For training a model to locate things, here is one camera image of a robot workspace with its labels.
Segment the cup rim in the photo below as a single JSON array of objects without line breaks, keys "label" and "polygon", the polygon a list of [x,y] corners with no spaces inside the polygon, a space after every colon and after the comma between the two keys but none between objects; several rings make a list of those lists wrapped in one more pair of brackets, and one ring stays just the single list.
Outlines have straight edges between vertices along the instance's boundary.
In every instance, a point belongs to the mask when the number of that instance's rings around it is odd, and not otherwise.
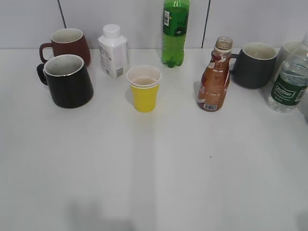
[{"label": "cup rim", "polygon": [[[247,53],[245,52],[245,47],[247,47],[247,46],[249,46],[249,45],[262,45],[262,46],[267,47],[267,48],[271,49],[272,51],[274,51],[275,55],[274,55],[273,57],[271,57],[271,58],[268,58],[268,59],[261,59],[261,58],[253,57],[253,56],[251,56],[251,55],[249,55],[249,54],[247,54]],[[257,59],[257,60],[272,60],[272,59],[274,59],[274,58],[277,57],[277,52],[275,51],[275,49],[274,49],[273,47],[271,47],[270,45],[268,45],[268,44],[266,44],[266,43],[262,43],[262,42],[249,42],[249,43],[246,43],[245,45],[243,45],[242,51],[243,51],[244,54],[247,55],[248,57],[253,58],[253,59]]]},{"label": "cup rim", "polygon": [[299,46],[301,43],[301,41],[299,40],[292,40],[292,41],[288,41],[288,42],[285,42],[283,45],[282,45],[282,48],[288,53],[288,54],[291,54],[292,51],[290,51],[290,47],[287,48],[288,45],[293,45],[293,46]]},{"label": "cup rim", "polygon": [[[82,62],[81,67],[79,67],[76,71],[71,72],[71,73],[66,74],[66,75],[53,75],[53,74],[50,74],[48,71],[46,71],[46,68],[45,68],[46,65],[48,65],[48,64],[51,63],[51,62],[53,62],[53,61],[56,60],[56,59],[59,59],[59,58],[64,57],[64,56],[74,56],[75,58],[78,58],[78,59],[81,60],[81,62]],[[45,72],[46,74],[48,74],[49,76],[53,76],[53,77],[67,77],[67,76],[71,76],[71,75],[77,73],[78,71],[80,71],[80,70],[83,68],[84,65],[85,65],[85,62],[84,62],[84,60],[83,60],[80,56],[75,55],[75,54],[62,54],[62,55],[58,55],[58,56],[56,56],[56,57],[53,57],[53,58],[49,59],[49,60],[45,63],[44,69],[43,69],[43,70],[44,70],[44,72]]]},{"label": "cup rim", "polygon": [[132,87],[134,87],[134,88],[137,88],[137,89],[142,89],[142,90],[154,88],[154,87],[156,87],[156,86],[159,85],[159,84],[160,84],[160,81],[156,82],[156,83],[155,83],[154,85],[152,85],[152,86],[143,88],[143,87],[138,87],[138,86],[136,86],[136,85],[134,85],[134,84],[129,83],[130,86],[132,86]]},{"label": "cup rim", "polygon": [[[133,83],[132,81],[130,81],[130,79],[128,78],[128,75],[131,71],[133,71],[135,68],[139,68],[139,67],[150,67],[150,68],[154,68],[158,71],[160,77],[159,79],[155,82],[155,83],[152,83],[152,84],[147,84],[147,85],[139,85],[139,84],[135,84]],[[139,89],[149,89],[149,88],[152,88],[152,87],[156,87],[156,85],[158,85],[162,79],[162,73],[161,71],[156,67],[156,66],[151,66],[151,65],[147,65],[147,64],[141,64],[141,65],[137,65],[137,66],[134,66],[132,67],[129,71],[127,71],[127,74],[126,74],[126,79],[128,80],[129,84],[131,86],[134,86],[136,88],[139,88]]]},{"label": "cup rim", "polygon": [[[73,41],[70,41],[70,42],[58,42],[58,41],[55,41],[55,40],[53,39],[53,37],[55,36],[55,34],[59,33],[60,31],[64,31],[64,30],[67,30],[67,31],[69,31],[69,30],[71,30],[71,31],[72,31],[72,30],[78,31],[79,33],[81,33],[81,36],[78,37],[77,39],[73,40]],[[53,42],[56,42],[56,43],[67,44],[67,43],[76,42],[76,41],[80,40],[82,37],[83,37],[83,32],[82,32],[81,30],[76,29],[76,28],[64,28],[64,29],[57,30],[56,32],[54,32],[54,33],[51,35],[51,40],[52,40]]]}]

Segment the dark red mug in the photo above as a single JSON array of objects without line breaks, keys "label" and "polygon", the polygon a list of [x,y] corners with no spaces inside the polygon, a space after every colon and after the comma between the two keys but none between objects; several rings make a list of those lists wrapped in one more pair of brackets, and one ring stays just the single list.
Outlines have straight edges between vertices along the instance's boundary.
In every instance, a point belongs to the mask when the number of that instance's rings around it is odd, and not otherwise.
[{"label": "dark red mug", "polygon": [[56,31],[51,36],[50,43],[44,43],[39,47],[39,56],[43,63],[48,61],[43,56],[43,49],[47,47],[52,48],[54,56],[75,54],[84,60],[86,66],[91,63],[90,50],[81,30],[66,28]]}]

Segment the green label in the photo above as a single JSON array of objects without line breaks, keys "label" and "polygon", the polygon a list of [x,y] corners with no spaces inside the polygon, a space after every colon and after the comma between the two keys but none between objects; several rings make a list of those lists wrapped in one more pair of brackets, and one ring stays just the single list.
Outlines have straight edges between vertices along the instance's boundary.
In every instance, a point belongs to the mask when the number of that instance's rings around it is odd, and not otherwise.
[{"label": "green label", "polygon": [[294,106],[299,103],[306,89],[307,86],[300,87],[287,83],[279,75],[271,92],[271,96],[274,100],[283,105]]},{"label": "green label", "polygon": [[164,34],[169,36],[186,35],[189,11],[182,7],[164,8]]}]

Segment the bottle cap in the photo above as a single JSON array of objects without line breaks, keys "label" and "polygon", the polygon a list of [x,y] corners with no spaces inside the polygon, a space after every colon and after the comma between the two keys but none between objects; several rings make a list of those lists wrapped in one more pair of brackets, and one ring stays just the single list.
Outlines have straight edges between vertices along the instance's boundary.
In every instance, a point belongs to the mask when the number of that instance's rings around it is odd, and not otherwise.
[{"label": "bottle cap", "polygon": [[120,27],[115,24],[108,24],[103,27],[103,35],[108,39],[116,39],[121,35]]},{"label": "bottle cap", "polygon": [[231,52],[233,41],[229,37],[219,37],[216,41],[215,50],[223,53]]}]

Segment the yellow paper cup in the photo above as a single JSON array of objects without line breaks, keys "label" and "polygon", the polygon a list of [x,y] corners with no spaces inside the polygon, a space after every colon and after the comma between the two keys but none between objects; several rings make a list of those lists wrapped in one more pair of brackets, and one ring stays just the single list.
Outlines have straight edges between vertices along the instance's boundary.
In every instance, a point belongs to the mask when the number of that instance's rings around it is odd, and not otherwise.
[{"label": "yellow paper cup", "polygon": [[150,112],[156,106],[161,72],[150,65],[139,65],[127,73],[127,80],[133,93],[135,108],[139,112]]}]

